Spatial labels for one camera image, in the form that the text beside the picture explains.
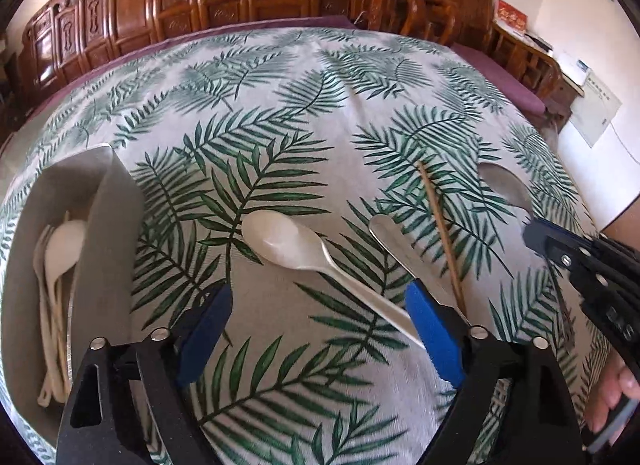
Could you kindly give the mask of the right hand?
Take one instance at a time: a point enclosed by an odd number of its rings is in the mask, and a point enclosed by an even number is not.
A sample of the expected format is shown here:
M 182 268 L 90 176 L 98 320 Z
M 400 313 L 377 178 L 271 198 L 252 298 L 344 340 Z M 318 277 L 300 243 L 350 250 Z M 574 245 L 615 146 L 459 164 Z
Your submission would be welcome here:
M 638 400 L 639 384 L 624 360 L 612 350 L 585 407 L 584 420 L 592 433 L 600 433 L 608 413 L 617 407 L 622 397 Z

